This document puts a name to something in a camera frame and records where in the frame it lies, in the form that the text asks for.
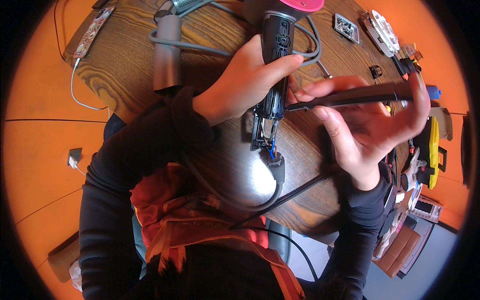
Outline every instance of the small parts tray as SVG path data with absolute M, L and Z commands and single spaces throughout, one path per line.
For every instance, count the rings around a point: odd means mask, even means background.
M 358 27 L 338 13 L 335 14 L 333 29 L 352 42 L 360 45 L 360 33 Z

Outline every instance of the wood grain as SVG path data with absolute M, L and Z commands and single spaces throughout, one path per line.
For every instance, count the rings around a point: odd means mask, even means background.
M 241 2 L 218 2 L 241 13 Z M 110 109 L 129 122 L 159 99 L 152 89 L 154 44 L 147 39 L 148 33 L 156 27 L 152 17 L 158 6 L 153 0 L 118 0 L 108 5 L 117 6 L 117 10 L 98 34 L 87 57 L 80 61 L 77 74 Z M 326 1 L 325 6 L 312 15 L 322 41 L 321 60 L 327 70 L 333 76 L 360 75 L 370 84 L 400 82 L 393 62 L 379 52 L 363 30 L 360 31 L 360 45 L 356 45 L 332 29 L 335 13 L 361 28 L 358 17 L 363 11 L 353 0 Z M 95 15 L 96 12 L 92 12 L 88 16 L 68 44 L 64 56 L 70 65 L 74 64 L 73 51 Z M 309 28 L 305 20 L 299 24 Z M 256 33 L 244 21 L 211 6 L 182 19 L 182 41 L 232 53 Z M 308 36 L 296 29 L 294 48 L 306 52 L 313 47 Z M 183 49 L 182 82 L 202 92 L 218 79 L 228 62 L 228 58 Z M 368 70 L 372 65 L 379 65 L 383 70 L 383 76 L 377 80 L 372 80 Z M 323 76 L 316 64 L 300 68 L 293 74 L 298 86 L 322 80 Z M 218 127 L 221 135 L 211 148 L 189 154 L 193 163 L 225 196 L 249 205 L 266 201 L 275 182 L 264 164 L 265 154 L 249 150 L 251 111 Z M 285 113 L 276 140 L 279 152 L 286 158 L 282 194 L 325 172 L 328 146 L 324 141 L 325 132 L 312 113 Z M 407 158 L 406 149 L 405 145 L 398 148 L 400 167 Z M 342 192 L 343 182 L 342 176 L 327 179 L 267 216 L 297 232 L 313 236 L 330 231 L 330 227 L 324 225 L 339 211 L 338 192 Z

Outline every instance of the black sleeve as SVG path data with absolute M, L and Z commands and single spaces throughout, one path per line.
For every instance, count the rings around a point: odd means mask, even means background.
M 389 184 L 383 178 L 371 191 L 351 190 L 342 211 L 339 237 L 335 241 L 318 287 L 325 299 L 359 299 L 382 227 L 383 199 Z
M 209 144 L 208 121 L 193 111 L 193 92 L 181 90 L 149 107 L 93 155 L 80 210 L 80 267 L 85 299 L 118 299 L 139 280 L 130 190 L 186 147 Z

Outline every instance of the person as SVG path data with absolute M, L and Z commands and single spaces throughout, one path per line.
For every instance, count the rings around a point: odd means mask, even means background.
M 185 87 L 105 141 L 83 186 L 79 263 L 85 299 L 362 299 L 388 185 L 378 163 L 420 133 L 429 113 L 417 74 L 409 79 L 414 101 L 392 117 L 381 103 L 313 109 L 331 137 L 336 161 L 351 177 L 339 237 L 316 283 L 297 280 L 276 252 L 265 249 L 263 232 L 228 230 L 235 220 L 214 209 L 219 204 L 197 192 L 183 168 L 169 165 L 186 149 L 208 147 L 213 126 L 259 103 L 302 61 L 289 55 L 265 65 L 256 35 L 205 92 L 196 96 Z M 358 76 L 321 80 L 289 91 L 288 102 L 365 85 Z M 132 203 L 148 247 L 142 279 Z

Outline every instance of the black clip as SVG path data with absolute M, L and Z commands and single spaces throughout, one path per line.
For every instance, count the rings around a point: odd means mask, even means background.
M 368 68 L 370 69 L 370 73 L 372 73 L 373 79 L 377 79 L 378 77 L 383 75 L 382 69 L 377 65 Z

